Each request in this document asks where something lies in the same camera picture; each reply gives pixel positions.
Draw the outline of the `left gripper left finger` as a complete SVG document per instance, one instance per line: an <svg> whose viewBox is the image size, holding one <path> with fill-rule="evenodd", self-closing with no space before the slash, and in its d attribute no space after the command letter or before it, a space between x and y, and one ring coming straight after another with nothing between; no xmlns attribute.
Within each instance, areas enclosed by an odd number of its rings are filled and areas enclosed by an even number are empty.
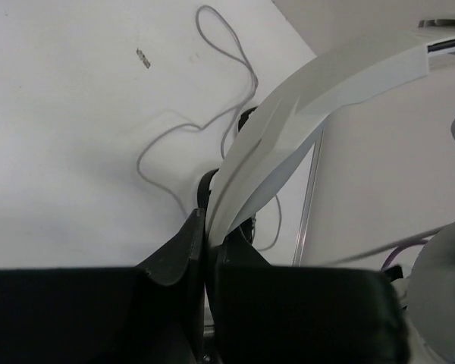
<svg viewBox="0 0 455 364"><path fill-rule="evenodd" d="M135 266L0 269L0 363L201 360L204 224Z"/></svg>

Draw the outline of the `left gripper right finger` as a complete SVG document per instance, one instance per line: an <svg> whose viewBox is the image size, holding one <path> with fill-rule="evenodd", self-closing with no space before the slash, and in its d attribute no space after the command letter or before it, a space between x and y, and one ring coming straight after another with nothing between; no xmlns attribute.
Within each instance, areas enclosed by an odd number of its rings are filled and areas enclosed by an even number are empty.
<svg viewBox="0 0 455 364"><path fill-rule="evenodd" d="M222 362L409 362L409 331L384 273L272 265L239 235L208 257Z"/></svg>

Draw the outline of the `white grey headphones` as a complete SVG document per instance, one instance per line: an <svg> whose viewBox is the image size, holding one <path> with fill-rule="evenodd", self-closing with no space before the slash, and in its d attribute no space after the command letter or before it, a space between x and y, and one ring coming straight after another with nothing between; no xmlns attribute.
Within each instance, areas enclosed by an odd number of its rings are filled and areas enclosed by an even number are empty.
<svg viewBox="0 0 455 364"><path fill-rule="evenodd" d="M455 53L455 12L417 30L364 36L288 77L256 109L226 155L209 199L210 246L256 214L286 184L328 117L425 77L429 59ZM455 362L455 222L423 247L407 289L412 328L439 359Z"/></svg>

